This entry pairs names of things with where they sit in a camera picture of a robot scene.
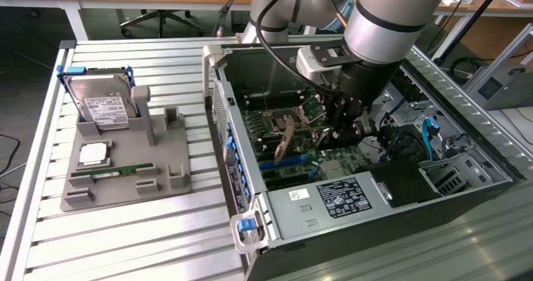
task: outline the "hard drive label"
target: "hard drive label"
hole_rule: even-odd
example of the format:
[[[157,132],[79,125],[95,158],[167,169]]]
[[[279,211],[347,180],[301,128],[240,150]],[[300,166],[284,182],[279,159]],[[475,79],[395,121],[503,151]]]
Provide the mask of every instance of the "hard drive label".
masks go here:
[[[128,122],[121,97],[85,98],[92,120],[96,125],[111,125]]]
[[[372,209],[356,178],[344,179],[317,186],[329,216],[333,219]]]

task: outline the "warning label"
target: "warning label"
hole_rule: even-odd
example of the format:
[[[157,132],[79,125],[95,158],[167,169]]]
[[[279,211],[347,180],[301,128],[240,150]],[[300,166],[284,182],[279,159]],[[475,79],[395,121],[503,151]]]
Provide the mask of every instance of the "warning label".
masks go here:
[[[96,125],[128,122],[121,97],[85,98],[85,105]]]
[[[364,190],[356,178],[349,178],[317,186],[320,196],[333,219],[372,209]]]

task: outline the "office chair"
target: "office chair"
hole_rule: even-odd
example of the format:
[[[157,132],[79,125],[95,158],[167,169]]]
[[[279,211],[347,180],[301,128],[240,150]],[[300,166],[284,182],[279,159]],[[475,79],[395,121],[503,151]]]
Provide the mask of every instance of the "office chair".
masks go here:
[[[155,17],[159,17],[159,38],[163,38],[164,36],[164,25],[167,24],[167,19],[175,20],[176,22],[180,22],[181,24],[185,24],[191,28],[193,28],[196,31],[199,31],[199,36],[204,36],[204,30],[201,26],[189,20],[184,19],[183,17],[177,16],[175,14],[177,11],[165,11],[165,10],[156,10],[152,12],[148,12],[145,9],[141,10],[141,15],[136,17],[135,19],[125,21],[124,18],[124,12],[121,9],[116,10],[116,14],[119,16],[119,22],[120,22],[120,32],[123,36],[131,37],[132,36],[132,31],[128,29],[129,26],[144,22],[149,19],[153,19]],[[185,17],[191,18],[191,12],[185,11]]]

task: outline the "gray floor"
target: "gray floor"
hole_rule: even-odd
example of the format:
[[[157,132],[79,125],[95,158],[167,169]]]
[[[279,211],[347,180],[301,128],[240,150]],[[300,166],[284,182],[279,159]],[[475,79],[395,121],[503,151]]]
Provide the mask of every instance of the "gray floor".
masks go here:
[[[33,133],[37,126],[45,90],[48,87],[52,70],[45,66],[55,63],[59,42],[75,39],[65,13],[60,9],[40,9],[39,18],[29,17],[29,9],[20,7],[0,7],[0,134],[16,137],[21,146],[15,155],[11,167],[23,164],[28,158]],[[127,10],[127,17],[140,15],[137,10]],[[205,33],[211,34],[217,13],[215,11],[193,11],[193,21],[203,26]],[[83,10],[83,20],[91,39],[124,39],[117,26],[117,17],[113,10]],[[227,34],[231,35],[227,21]],[[248,13],[237,12],[233,23],[247,22]],[[132,38],[157,37],[159,22],[151,20],[129,28]],[[440,28],[429,24],[419,39],[419,47],[428,46]],[[192,37],[196,32],[177,22],[168,20],[165,37]],[[31,57],[44,64],[36,64],[20,55]],[[457,47],[449,59],[469,55],[464,47]],[[0,170],[8,162],[15,141],[0,137]],[[19,186],[24,170],[3,178],[7,184]],[[1,201],[16,197],[17,192],[5,189],[0,192]],[[11,213],[15,203],[0,204],[0,210]],[[9,217],[0,214],[0,237],[8,229]]]

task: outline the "chair wheel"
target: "chair wheel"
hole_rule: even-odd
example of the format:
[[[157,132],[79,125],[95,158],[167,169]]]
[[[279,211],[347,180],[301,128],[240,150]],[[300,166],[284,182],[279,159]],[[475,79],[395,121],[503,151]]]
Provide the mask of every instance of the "chair wheel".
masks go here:
[[[131,37],[132,36],[132,31],[129,29],[120,29],[120,33],[125,37]]]
[[[29,10],[29,16],[31,17],[35,17],[35,18],[39,18],[40,16],[41,16],[41,12],[37,10],[37,9],[35,9],[35,8],[32,8],[31,10]]]

